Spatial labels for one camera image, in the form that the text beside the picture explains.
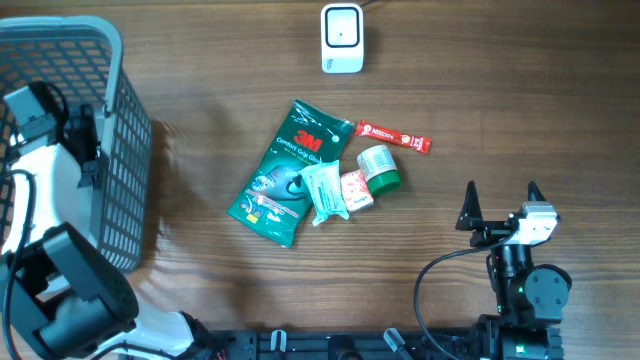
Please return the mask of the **green 3M gloves packet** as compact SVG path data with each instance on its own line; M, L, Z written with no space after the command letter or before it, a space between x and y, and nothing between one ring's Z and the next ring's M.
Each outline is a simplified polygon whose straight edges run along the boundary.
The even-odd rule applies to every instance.
M300 171L337 160L353 132L352 122L295 100L228 215L256 234L292 247L312 205Z

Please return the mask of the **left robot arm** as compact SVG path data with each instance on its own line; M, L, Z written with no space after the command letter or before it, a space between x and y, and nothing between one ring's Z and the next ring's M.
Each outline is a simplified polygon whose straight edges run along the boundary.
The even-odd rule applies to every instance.
M44 359L215 359L195 318L140 302L126 280L141 258L152 133L143 110L5 99L17 126L5 159L14 221L1 254L4 339Z

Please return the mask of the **green lidded jar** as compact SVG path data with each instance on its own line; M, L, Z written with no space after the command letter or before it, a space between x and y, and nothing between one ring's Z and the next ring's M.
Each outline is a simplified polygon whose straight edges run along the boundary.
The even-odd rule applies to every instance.
M389 193L402 185L395 160L386 145L376 145L362 151L357 163L374 197Z

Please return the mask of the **white teal tissue packet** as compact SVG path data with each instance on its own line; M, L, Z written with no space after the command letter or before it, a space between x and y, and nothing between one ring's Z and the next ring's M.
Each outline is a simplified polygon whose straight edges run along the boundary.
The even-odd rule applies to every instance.
M316 210L315 218L312 220L314 226L334 215L344 220L350 218L342 195L338 160L307 166L300 171L300 175Z

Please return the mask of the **red white small carton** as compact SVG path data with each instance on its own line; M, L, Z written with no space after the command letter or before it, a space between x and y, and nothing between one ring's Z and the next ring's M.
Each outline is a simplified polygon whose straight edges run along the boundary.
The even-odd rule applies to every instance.
M342 196L350 213L363 210L374 204L374 198L361 170L343 174L340 181Z

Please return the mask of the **red Nescafe stick sachet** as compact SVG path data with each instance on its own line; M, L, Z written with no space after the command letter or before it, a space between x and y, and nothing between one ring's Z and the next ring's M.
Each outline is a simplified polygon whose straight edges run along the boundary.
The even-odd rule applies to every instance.
M431 139L429 137L398 132L364 120L358 122L355 134L402 148L413 149L421 154L428 154L431 147Z

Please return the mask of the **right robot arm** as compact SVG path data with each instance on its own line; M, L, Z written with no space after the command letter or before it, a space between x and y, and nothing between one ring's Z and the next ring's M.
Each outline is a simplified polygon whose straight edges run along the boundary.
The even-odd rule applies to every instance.
M532 259L532 249L551 240L561 217L535 182L528 184L527 195L507 219L489 221L471 181L456 223L458 231L471 234L472 251L488 253L486 268L498 314L482 315L472 327L472 335L488 346L539 341L562 321L572 287L566 271Z

